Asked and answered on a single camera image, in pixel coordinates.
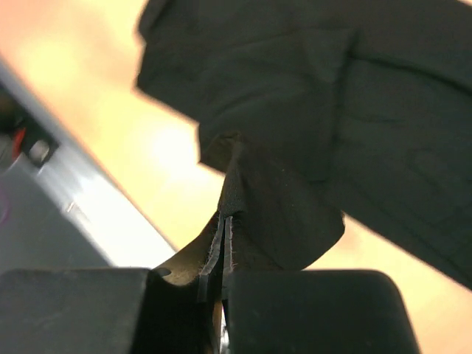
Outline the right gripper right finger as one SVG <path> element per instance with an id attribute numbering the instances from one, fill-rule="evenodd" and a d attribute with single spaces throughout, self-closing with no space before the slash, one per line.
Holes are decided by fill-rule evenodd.
<path id="1" fill-rule="evenodd" d="M 225 220 L 223 289 L 230 353 L 419 353 L 390 277 L 367 269 L 256 271 L 235 262 Z"/>

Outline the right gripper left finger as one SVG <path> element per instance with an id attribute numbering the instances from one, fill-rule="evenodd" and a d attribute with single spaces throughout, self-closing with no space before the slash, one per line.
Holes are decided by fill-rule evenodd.
<path id="1" fill-rule="evenodd" d="M 224 219 L 158 268 L 1 276 L 3 353 L 218 353 Z"/>

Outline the black long sleeve shirt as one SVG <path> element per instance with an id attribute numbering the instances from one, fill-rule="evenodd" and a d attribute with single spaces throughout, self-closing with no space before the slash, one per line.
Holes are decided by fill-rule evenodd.
<path id="1" fill-rule="evenodd" d="M 149 1 L 137 87 L 198 123 L 232 265 L 301 270 L 348 215 L 471 285 L 471 7 Z"/>

